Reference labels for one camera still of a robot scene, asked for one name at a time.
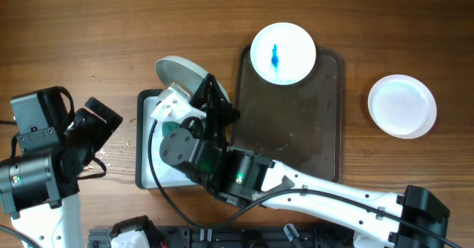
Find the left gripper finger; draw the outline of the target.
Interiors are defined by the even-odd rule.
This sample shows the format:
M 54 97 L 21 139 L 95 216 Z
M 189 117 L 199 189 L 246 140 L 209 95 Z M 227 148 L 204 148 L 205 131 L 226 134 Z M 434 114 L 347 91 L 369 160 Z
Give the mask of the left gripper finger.
M 75 108 L 74 108 L 74 102 L 73 98 L 70 94 L 70 92 L 65 88 L 65 87 L 58 87 L 58 92 L 59 92 L 59 99 L 58 99 L 58 116 L 61 121 L 73 121 L 75 118 Z M 69 102 L 69 109 L 67 110 L 66 105 L 64 103 L 64 100 L 62 96 L 65 96 Z
M 105 120 L 106 125 L 110 130 L 116 130 L 123 122 L 123 118 L 118 113 L 111 110 L 108 106 L 94 97 L 90 97 L 86 101 L 85 107 L 93 111 L 101 119 Z

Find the white plate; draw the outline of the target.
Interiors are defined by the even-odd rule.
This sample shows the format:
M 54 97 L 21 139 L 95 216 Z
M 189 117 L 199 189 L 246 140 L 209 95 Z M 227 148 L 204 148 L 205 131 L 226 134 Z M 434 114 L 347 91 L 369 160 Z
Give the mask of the white plate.
M 159 59 L 155 63 L 155 71 L 160 82 L 165 86 L 164 90 L 171 83 L 175 82 L 186 90 L 191 97 L 198 89 L 204 77 L 207 74 L 211 74 L 197 63 L 180 56 L 166 56 Z M 227 92 L 220 83 L 219 86 L 229 99 Z
M 317 58 L 310 34 L 289 22 L 270 24 L 250 45 L 250 62 L 265 81 L 281 86 L 296 84 L 312 71 Z
M 437 105 L 428 87 L 407 75 L 378 80 L 367 97 L 374 123 L 396 138 L 414 139 L 427 134 L 437 119 Z

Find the green and yellow sponge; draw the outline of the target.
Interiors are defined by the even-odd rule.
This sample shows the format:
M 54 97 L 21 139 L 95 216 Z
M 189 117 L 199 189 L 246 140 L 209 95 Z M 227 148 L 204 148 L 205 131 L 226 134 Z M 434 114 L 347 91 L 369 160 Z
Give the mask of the green and yellow sponge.
M 161 132 L 163 136 L 170 134 L 172 131 L 178 129 L 180 124 L 174 121 L 166 121 L 161 124 Z

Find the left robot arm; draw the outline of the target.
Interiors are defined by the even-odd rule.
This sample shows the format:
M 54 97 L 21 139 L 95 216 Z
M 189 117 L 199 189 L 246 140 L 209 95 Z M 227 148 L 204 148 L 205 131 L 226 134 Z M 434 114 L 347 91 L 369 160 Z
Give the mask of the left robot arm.
M 18 134 L 1 161 L 1 208 L 11 227 L 1 227 L 25 247 L 83 247 L 79 181 L 123 118 L 94 97 L 80 110 L 70 93 L 50 87 L 19 95 L 10 104 Z

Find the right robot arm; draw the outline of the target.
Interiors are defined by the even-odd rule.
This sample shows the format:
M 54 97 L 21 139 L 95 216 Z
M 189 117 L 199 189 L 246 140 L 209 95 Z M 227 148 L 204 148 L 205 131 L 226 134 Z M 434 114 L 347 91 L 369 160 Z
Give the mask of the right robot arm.
M 157 124 L 173 122 L 159 155 L 220 201 L 246 212 L 262 205 L 292 210 L 354 232 L 355 247 L 446 247 L 450 212 L 429 190 L 373 192 L 306 175 L 250 151 L 231 148 L 225 128 L 239 111 L 212 75 L 193 93 L 172 84 L 153 111 Z

